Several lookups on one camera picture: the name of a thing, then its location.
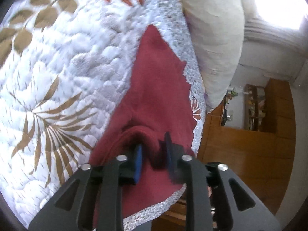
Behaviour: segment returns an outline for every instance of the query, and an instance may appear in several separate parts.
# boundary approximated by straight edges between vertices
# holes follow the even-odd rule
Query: white pillow
[[[206,92],[207,109],[226,94],[241,56],[241,0],[182,0]]]

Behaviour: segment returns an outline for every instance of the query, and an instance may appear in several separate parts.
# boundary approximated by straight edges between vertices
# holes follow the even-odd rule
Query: fabric fold
[[[115,109],[89,163],[105,164],[134,145],[143,145],[143,167],[137,185],[123,187],[123,217],[164,201],[182,185],[171,182],[166,168],[164,134],[187,153],[197,124],[190,105],[190,84],[179,60],[157,28],[147,27],[134,62],[131,86]]]

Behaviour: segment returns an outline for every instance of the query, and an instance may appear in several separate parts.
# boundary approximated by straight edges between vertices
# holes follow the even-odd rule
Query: shelf
[[[260,100],[258,99],[258,90],[257,88],[263,88],[260,86],[254,86],[247,84],[245,86],[244,91],[249,93],[251,91],[252,93],[249,95],[245,95],[245,124],[244,124],[244,129],[246,130],[252,130],[252,131],[258,131],[259,127],[259,102]],[[254,116],[250,114],[251,108],[254,107]]]

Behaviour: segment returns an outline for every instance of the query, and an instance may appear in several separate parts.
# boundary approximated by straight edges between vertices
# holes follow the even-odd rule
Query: white wall
[[[241,93],[244,88],[236,87],[235,91],[238,93],[236,97],[233,97],[232,100],[229,100],[229,104],[226,104],[226,110],[228,115],[233,114],[232,121],[227,121],[225,126],[231,128],[244,128],[245,121],[245,104],[244,104],[244,94]]]
[[[308,90],[291,87],[295,121],[296,147],[287,191],[276,214],[282,227],[295,216],[308,195]]]
[[[274,44],[245,41],[240,63],[286,76],[294,81],[305,59],[298,53]]]
[[[230,86],[235,87],[237,92],[243,91],[246,84],[265,87],[269,81],[269,77],[266,75],[266,72],[258,68],[238,65]],[[238,96],[229,100],[226,109],[228,114],[233,111],[233,119],[230,122],[227,121],[225,126],[243,129],[245,121],[244,94],[239,93]]]

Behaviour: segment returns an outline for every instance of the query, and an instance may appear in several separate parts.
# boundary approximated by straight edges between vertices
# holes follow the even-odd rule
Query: bed
[[[241,0],[237,3],[244,20]],[[189,14],[187,20],[192,27]],[[225,91],[223,85],[217,96],[211,92],[215,84],[208,86],[204,75],[202,81],[180,0],[15,0],[10,6],[0,24],[0,208],[13,229],[26,229],[89,160],[130,87],[139,40],[149,24],[187,63],[184,76],[197,121],[191,149],[197,154],[206,110],[213,110]],[[219,84],[226,78],[215,79]],[[61,139],[52,126],[63,129]],[[183,192],[184,187],[125,218],[124,230],[157,218]]]

